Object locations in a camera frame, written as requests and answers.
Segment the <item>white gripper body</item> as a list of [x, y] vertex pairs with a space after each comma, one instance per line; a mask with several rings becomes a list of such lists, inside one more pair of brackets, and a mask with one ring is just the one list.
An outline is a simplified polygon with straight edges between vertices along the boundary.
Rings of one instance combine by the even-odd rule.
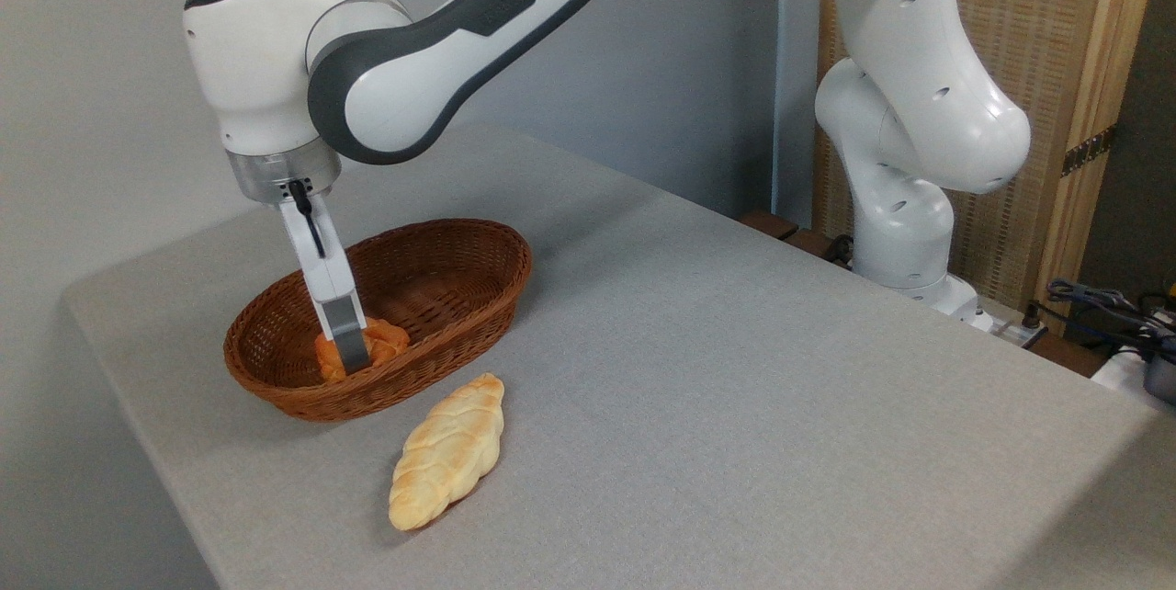
[[310, 217], [299, 213], [294, 201], [278, 205], [278, 210], [298, 255], [310, 299], [316, 302], [347, 296], [350, 291], [356, 291], [356, 281], [326, 199], [312, 195], [308, 200]]

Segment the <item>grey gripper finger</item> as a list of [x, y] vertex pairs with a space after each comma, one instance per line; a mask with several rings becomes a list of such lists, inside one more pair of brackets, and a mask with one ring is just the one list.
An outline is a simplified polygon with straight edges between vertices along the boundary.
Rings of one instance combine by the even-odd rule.
[[370, 353], [365, 344], [367, 322], [358, 291], [330, 301], [316, 301], [315, 311], [325, 337], [335, 343], [347, 375], [370, 366]]

